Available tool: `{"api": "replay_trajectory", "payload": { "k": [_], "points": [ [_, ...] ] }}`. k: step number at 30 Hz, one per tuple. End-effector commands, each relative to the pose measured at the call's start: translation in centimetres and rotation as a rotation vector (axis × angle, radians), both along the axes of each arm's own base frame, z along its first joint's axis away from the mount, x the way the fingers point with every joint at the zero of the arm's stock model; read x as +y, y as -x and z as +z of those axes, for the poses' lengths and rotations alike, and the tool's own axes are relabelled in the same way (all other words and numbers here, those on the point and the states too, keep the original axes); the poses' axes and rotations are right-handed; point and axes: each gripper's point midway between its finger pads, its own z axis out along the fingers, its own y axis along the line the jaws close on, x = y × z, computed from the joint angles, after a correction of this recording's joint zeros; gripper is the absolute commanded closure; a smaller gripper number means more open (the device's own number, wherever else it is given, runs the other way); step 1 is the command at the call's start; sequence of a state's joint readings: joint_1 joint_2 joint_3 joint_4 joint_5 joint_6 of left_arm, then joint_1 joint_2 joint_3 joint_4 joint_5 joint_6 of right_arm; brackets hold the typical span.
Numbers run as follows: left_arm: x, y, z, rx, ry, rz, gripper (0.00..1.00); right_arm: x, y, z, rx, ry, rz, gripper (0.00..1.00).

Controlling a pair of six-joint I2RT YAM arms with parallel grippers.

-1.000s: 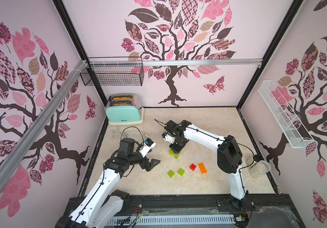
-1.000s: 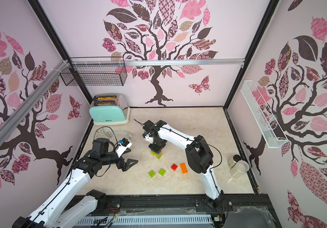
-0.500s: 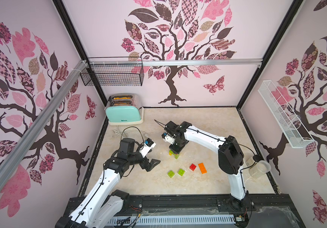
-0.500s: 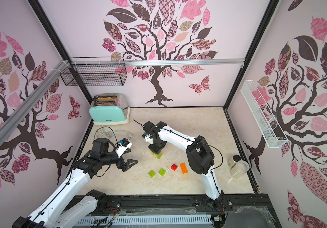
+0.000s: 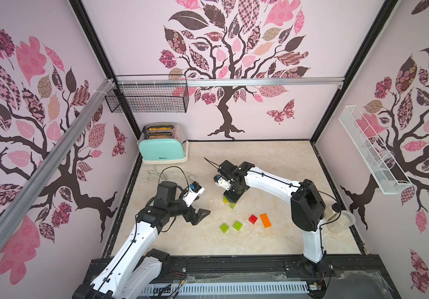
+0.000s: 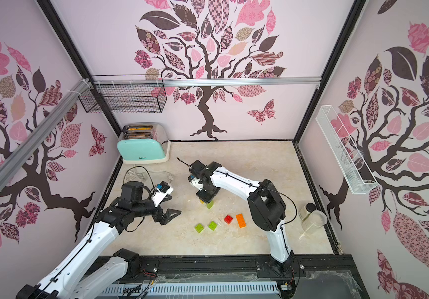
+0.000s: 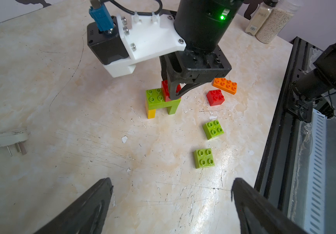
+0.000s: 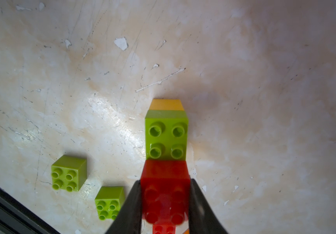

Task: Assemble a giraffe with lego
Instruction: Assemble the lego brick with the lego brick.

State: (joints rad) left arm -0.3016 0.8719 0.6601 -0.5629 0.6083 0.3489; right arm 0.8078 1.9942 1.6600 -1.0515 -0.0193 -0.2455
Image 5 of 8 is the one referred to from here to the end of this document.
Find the orange lego brick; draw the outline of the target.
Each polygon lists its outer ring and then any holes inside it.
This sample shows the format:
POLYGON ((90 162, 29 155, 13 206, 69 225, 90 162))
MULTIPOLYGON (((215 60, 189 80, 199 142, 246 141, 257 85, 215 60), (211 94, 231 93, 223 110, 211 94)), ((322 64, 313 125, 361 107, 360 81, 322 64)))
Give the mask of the orange lego brick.
POLYGON ((260 219, 263 223, 264 228, 270 228, 272 226, 267 214, 261 214, 260 219))

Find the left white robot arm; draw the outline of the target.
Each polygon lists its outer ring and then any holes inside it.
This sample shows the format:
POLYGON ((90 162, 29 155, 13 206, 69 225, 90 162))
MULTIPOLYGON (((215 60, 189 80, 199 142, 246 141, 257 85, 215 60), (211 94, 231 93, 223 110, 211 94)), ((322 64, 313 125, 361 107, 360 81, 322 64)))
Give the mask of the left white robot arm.
POLYGON ((205 189, 196 181, 181 188, 162 181, 156 195, 136 215, 136 223, 110 263, 90 284, 80 285, 74 299, 136 299, 160 274, 168 272, 170 255, 147 249, 171 219, 182 216, 191 225, 199 224, 210 211, 196 210, 192 204, 205 189))

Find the red lego brick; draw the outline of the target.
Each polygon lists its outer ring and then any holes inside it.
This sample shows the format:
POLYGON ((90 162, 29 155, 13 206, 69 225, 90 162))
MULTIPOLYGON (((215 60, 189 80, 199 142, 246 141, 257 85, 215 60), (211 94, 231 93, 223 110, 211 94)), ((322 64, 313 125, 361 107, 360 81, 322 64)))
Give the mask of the red lego brick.
POLYGON ((248 221, 249 221, 251 224, 253 224, 253 225, 255 225, 255 223, 257 222, 257 220, 258 220, 258 217, 256 217, 254 214, 252 214, 252 215, 249 217, 249 219, 248 219, 248 221))

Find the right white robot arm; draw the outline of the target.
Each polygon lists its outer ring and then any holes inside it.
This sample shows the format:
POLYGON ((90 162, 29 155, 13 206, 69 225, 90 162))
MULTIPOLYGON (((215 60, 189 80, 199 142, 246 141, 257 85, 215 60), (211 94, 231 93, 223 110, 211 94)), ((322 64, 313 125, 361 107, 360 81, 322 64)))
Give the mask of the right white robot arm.
POLYGON ((251 188, 267 192, 288 203, 292 222, 302 234, 302 271, 308 277, 319 277, 329 271, 322 245, 322 226, 327 223, 326 205, 321 197, 323 192, 316 188, 314 182, 309 179, 298 182, 281 178, 248 162, 236 166, 226 160, 217 170, 214 181, 224 189, 224 197, 232 204, 238 203, 251 188))

